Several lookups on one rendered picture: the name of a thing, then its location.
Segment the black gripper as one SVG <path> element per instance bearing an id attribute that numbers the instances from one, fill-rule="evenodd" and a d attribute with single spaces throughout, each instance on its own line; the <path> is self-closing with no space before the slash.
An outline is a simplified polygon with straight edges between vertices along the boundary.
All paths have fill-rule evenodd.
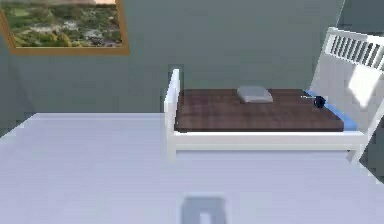
<path id="1" fill-rule="evenodd" d="M 303 98 L 303 99 L 314 99 L 313 101 L 313 104 L 316 108 L 323 108 L 325 103 L 326 103 L 326 99 L 322 96 L 316 96 L 316 97 L 313 97 L 313 96 L 300 96 L 300 98 Z"/>

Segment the blue bed sheet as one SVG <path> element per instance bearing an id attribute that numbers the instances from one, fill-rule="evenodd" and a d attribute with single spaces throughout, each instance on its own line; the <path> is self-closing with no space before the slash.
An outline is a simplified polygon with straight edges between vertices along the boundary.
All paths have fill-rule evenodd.
<path id="1" fill-rule="evenodd" d="M 313 91 L 310 91 L 310 90 L 305 90 L 304 94 L 302 96 L 316 97 L 316 96 L 321 96 L 321 95 L 317 95 L 316 93 L 314 93 Z M 358 130 L 357 123 L 352 118 L 350 118 L 346 113 L 342 112 L 341 110 L 337 109 L 334 105 L 330 104 L 327 99 L 326 99 L 326 103 L 325 103 L 323 108 L 326 108 L 329 111 L 331 111 L 335 116 L 337 116 L 343 122 L 343 124 L 344 124 L 343 131 L 357 131 Z"/>

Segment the grey pillow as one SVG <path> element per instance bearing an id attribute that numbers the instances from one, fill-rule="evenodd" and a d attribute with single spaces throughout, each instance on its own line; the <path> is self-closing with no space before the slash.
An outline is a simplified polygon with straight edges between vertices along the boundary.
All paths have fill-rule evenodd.
<path id="1" fill-rule="evenodd" d="M 262 86 L 240 86 L 238 96 L 246 103 L 272 103 L 271 93 Z"/>

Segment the white bed with brown cover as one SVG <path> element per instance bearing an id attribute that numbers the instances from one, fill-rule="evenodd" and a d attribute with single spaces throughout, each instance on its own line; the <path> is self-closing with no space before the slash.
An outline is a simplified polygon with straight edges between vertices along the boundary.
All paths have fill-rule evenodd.
<path id="1" fill-rule="evenodd" d="M 308 89 L 356 123 L 300 98 L 303 89 L 267 89 L 272 103 L 246 103 L 237 89 L 185 89 L 173 69 L 164 99 L 166 149 L 181 151 L 345 151 L 361 158 L 384 117 L 384 34 L 328 29 Z"/>

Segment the wooden framed window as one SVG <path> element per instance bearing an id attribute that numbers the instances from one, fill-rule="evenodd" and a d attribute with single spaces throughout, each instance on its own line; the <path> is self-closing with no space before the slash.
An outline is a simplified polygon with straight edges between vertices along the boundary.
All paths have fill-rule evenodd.
<path id="1" fill-rule="evenodd" d="M 121 0 L 0 0 L 0 33 L 15 55 L 127 55 Z"/>

